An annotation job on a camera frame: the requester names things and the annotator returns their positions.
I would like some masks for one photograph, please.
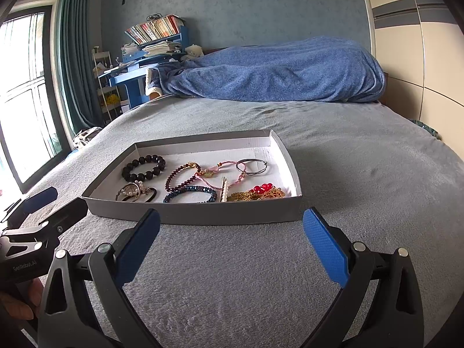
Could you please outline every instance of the finger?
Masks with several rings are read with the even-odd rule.
[[[32,309],[25,303],[18,301],[9,294],[0,292],[0,302],[5,306],[9,315],[16,319],[25,319],[27,321],[34,319]]]
[[[40,279],[38,278],[33,279],[31,282],[31,285],[29,286],[28,295],[29,295],[29,299],[34,305],[36,306],[40,305],[40,301],[42,301],[43,291],[44,291],[43,284],[40,281]]]

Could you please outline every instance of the stuffed toy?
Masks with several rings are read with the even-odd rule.
[[[185,47],[185,52],[187,54],[180,58],[181,61],[192,60],[196,57],[204,56],[203,49],[200,46],[197,46],[196,44],[192,44],[189,47]]]

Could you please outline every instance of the bed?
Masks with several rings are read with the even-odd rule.
[[[273,129],[298,171],[302,211],[375,251],[406,247],[417,273],[425,342],[464,289],[464,163],[441,141],[380,103],[236,102],[166,97],[109,124],[31,192],[49,186],[73,198],[133,142],[220,131]],[[34,224],[29,218],[25,225]],[[134,222],[90,213],[61,237],[71,254],[112,242]],[[124,287],[166,348],[298,347],[338,287],[309,245],[301,221],[246,226],[162,225],[135,280]],[[372,299],[371,287],[350,331]],[[104,331],[114,336],[94,289]]]

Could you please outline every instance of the gray cardboard tray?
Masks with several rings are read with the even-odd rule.
[[[150,203],[115,201],[117,191],[127,182],[122,179],[122,168],[133,159],[147,154],[160,155],[166,160],[165,170],[144,184],[157,190]],[[178,166],[189,161],[200,164],[202,169],[215,166],[218,162],[237,161],[244,158],[259,158],[268,162],[268,169],[259,175],[245,176],[240,184],[229,189],[229,195],[246,191],[262,183],[272,183],[286,193],[284,198],[270,200],[219,202],[219,191],[215,203],[198,203],[209,198],[207,193],[190,192],[179,195],[170,203],[163,203],[167,194],[164,183],[168,175]],[[250,171],[256,163],[250,163]],[[144,164],[134,172],[145,172],[153,165]],[[220,186],[222,176],[229,182],[237,179],[239,172],[235,165],[228,166],[209,178],[208,181]],[[191,177],[193,169],[180,172],[172,185]],[[203,185],[199,180],[192,184]],[[300,182],[295,166],[284,144],[272,130],[208,133],[173,137],[168,139],[137,142],[115,158],[87,187],[82,194],[91,213],[118,220],[138,221],[149,209],[156,209],[162,224],[181,225],[242,225],[271,222],[294,221],[301,218],[302,199]]]

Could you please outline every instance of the blue gripper pad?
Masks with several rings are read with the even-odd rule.
[[[33,214],[44,206],[55,201],[58,197],[58,191],[55,187],[48,187],[46,190],[39,192],[23,201],[23,210],[26,214]]]
[[[303,229],[328,276],[344,288],[349,278],[348,258],[329,232],[329,225],[315,208],[303,214]]]
[[[116,260],[117,275],[114,280],[119,288],[134,280],[143,259],[160,232],[161,219],[159,216],[158,212],[153,209],[147,211],[142,217],[142,223],[138,230],[118,255]]]

